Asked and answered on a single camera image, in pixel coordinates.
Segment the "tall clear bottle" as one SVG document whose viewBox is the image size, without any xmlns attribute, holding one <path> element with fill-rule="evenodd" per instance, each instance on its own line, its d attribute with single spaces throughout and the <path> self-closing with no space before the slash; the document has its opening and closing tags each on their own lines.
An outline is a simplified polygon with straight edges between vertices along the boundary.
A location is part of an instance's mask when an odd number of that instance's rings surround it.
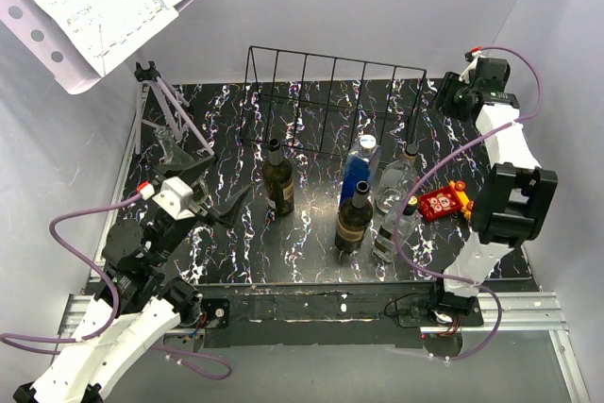
<svg viewBox="0 0 604 403">
<path fill-rule="evenodd" d="M 190 163 L 194 160 L 203 159 L 199 157 L 194 158 L 183 151 L 176 143 L 172 132 L 168 127 L 160 126 L 155 129 L 154 134 L 163 150 L 163 161 L 160 164 Z M 204 179 L 204 175 L 190 187 L 193 189 L 193 202 L 201 204 L 207 200 L 209 189 Z"/>
</svg>

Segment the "dark green wine bottle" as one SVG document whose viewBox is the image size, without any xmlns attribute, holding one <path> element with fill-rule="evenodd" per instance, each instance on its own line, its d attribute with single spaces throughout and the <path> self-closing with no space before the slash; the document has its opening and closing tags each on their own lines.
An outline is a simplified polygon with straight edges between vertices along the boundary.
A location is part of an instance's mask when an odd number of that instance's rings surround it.
<svg viewBox="0 0 604 403">
<path fill-rule="evenodd" d="M 340 251 L 352 253 L 361 247 L 374 213 L 369 193 L 368 182 L 360 181 L 353 194 L 342 202 L 334 239 L 334 244 Z"/>
<path fill-rule="evenodd" d="M 268 159 L 262 165 L 262 177 L 268 206 L 276 216 L 294 210 L 293 166 L 285 157 L 278 139 L 268 143 Z"/>
</svg>

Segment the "black wire wine rack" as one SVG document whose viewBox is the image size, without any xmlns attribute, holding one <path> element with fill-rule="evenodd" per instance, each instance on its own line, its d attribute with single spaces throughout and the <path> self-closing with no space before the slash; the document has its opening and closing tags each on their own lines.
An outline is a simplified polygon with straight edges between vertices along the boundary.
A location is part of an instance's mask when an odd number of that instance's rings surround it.
<svg viewBox="0 0 604 403">
<path fill-rule="evenodd" d="M 247 50 L 239 137 L 343 157 L 362 134 L 399 152 L 414 137 L 425 69 L 252 45 Z"/>
</svg>

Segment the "clear round bottle cork stopper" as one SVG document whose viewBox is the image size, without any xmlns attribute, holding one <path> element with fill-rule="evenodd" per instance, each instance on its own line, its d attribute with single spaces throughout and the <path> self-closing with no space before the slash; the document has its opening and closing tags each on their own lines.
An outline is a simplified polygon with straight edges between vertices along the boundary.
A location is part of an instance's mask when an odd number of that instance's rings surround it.
<svg viewBox="0 0 604 403">
<path fill-rule="evenodd" d="M 403 156 L 384 168 L 375 196 L 376 208 L 380 212 L 386 214 L 419 180 L 415 167 L 418 152 L 418 145 L 409 143 L 405 147 Z"/>
</svg>

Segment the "blue square glass bottle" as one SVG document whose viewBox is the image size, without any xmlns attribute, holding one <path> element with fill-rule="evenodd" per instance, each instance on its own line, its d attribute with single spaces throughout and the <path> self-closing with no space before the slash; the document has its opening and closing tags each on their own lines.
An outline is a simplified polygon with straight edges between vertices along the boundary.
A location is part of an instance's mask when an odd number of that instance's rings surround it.
<svg viewBox="0 0 604 403">
<path fill-rule="evenodd" d="M 351 147 L 345 167 L 340 203 L 351 197 L 357 184 L 365 181 L 369 188 L 374 187 L 374 180 L 381 158 L 381 148 L 375 136 L 360 135 Z"/>
</svg>

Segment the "clear square bottle orange label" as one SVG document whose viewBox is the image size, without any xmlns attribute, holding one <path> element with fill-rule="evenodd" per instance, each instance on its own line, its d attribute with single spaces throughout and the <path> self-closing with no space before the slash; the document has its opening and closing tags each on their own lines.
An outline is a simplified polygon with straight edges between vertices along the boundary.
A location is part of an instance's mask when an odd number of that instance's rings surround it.
<svg viewBox="0 0 604 403">
<path fill-rule="evenodd" d="M 394 233 L 398 233 L 400 245 L 403 245 L 415 232 L 421 220 L 418 211 L 419 200 L 415 195 L 403 210 L 401 219 L 396 221 L 401 206 L 402 202 L 397 201 L 388 210 L 374 241 L 372 253 L 384 262 L 392 262 L 397 254 Z"/>
</svg>

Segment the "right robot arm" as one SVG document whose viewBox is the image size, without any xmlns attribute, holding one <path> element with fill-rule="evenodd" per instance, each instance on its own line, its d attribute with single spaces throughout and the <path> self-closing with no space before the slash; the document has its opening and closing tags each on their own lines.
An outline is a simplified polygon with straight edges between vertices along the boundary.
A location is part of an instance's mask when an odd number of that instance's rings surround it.
<svg viewBox="0 0 604 403">
<path fill-rule="evenodd" d="M 435 105 L 445 115 L 470 120 L 484 137 L 491 165 L 471 209 L 470 236 L 430 291 L 428 317 L 448 325 L 473 313 L 479 285 L 495 265 L 543 227 L 558 185 L 529 150 L 516 96 L 505 91 L 511 67 L 478 49 L 460 73 L 448 72 Z"/>
</svg>

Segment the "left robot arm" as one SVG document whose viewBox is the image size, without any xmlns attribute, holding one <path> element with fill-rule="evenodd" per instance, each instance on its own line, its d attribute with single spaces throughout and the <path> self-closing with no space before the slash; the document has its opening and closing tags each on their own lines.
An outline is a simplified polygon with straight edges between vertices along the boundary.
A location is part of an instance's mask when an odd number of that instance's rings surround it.
<svg viewBox="0 0 604 403">
<path fill-rule="evenodd" d="M 109 229 L 102 251 L 105 265 L 91 266 L 103 284 L 70 337 L 2 334 L 2 343 L 39 354 L 46 344 L 56 345 L 51 366 L 19 386 L 15 401 L 103 402 L 146 351 L 155 349 L 178 363 L 184 361 L 186 351 L 159 345 L 172 329 L 183 327 L 195 338 L 207 327 L 227 327 L 227 299 L 205 298 L 180 277 L 166 281 L 161 271 L 196 224 L 226 229 L 235 225 L 251 188 L 242 187 L 214 207 L 203 178 L 213 161 L 186 158 L 160 164 L 152 181 L 141 183 L 135 195 L 115 204 L 119 210 L 151 200 L 158 209 L 149 225 L 126 219 Z"/>
</svg>

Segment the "lilac music stand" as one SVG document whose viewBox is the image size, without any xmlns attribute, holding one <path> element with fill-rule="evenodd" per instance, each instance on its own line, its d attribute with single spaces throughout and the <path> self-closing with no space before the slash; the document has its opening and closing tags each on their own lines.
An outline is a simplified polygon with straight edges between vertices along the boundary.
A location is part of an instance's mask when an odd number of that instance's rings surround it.
<svg viewBox="0 0 604 403">
<path fill-rule="evenodd" d="M 169 8 L 174 8 L 178 16 L 192 1 L 183 0 Z M 93 69 L 58 24 L 34 0 L 1 0 L 1 22 L 69 94 L 83 93 L 108 75 L 101 76 Z M 142 47 L 130 57 L 136 59 L 134 77 L 140 86 L 149 86 L 159 97 L 164 116 L 176 138 L 180 139 L 185 130 L 190 130 L 210 152 L 210 145 L 186 111 L 189 104 L 185 98 L 168 86 L 153 61 L 145 60 Z"/>
</svg>

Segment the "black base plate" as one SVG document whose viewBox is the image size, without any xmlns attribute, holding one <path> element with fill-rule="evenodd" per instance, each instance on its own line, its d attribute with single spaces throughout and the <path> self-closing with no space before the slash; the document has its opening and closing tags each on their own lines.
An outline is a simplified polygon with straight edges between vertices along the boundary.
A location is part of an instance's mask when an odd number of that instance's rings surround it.
<svg viewBox="0 0 604 403">
<path fill-rule="evenodd" d="M 206 347 L 380 344 L 420 348 L 428 333 L 459 336 L 480 327 L 478 304 L 466 316 L 431 311 L 429 282 L 205 284 L 207 300 L 226 303 Z"/>
</svg>

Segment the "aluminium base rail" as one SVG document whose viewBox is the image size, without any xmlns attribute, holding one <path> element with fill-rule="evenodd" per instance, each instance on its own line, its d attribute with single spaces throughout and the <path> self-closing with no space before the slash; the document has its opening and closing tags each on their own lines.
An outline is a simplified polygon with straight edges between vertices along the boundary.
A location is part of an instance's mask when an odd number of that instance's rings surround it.
<svg viewBox="0 0 604 403">
<path fill-rule="evenodd" d="M 413 139 L 420 152 L 415 163 L 425 171 L 455 145 L 472 139 L 472 127 L 446 120 L 431 109 L 439 81 L 428 79 L 417 110 Z M 334 244 L 337 210 L 344 176 L 343 157 L 295 151 L 284 145 L 291 162 L 294 210 L 276 216 L 268 206 L 262 165 L 268 159 L 268 144 L 243 143 L 239 137 L 242 84 L 183 84 L 177 92 L 189 102 L 189 113 L 208 133 L 218 154 L 218 163 L 207 171 L 210 199 L 222 203 L 245 185 L 251 191 L 244 201 L 234 228 L 197 224 L 167 261 L 167 277 L 181 277 L 198 288 L 205 284 L 302 284 L 429 282 L 429 276 L 410 268 L 439 270 L 458 254 L 468 237 L 465 219 L 459 214 L 419 224 L 405 242 L 404 255 L 384 262 L 372 253 L 372 244 L 382 222 L 376 213 L 360 249 L 345 253 Z M 459 336 L 428 333 L 420 348 L 393 345 L 273 345 L 206 347 L 203 334 L 193 338 L 179 327 L 167 333 L 168 348 L 184 350 L 189 361 L 215 355 L 230 361 L 257 361 L 268 352 L 297 352 L 317 349 L 384 347 L 415 355 L 453 355 L 474 349 L 482 337 L 495 330 L 499 335 L 526 332 L 562 339 L 566 323 L 554 294 L 537 288 L 526 254 L 517 250 L 505 257 L 488 279 L 488 292 L 478 299 L 483 317 L 480 327 L 465 327 Z"/>
</svg>

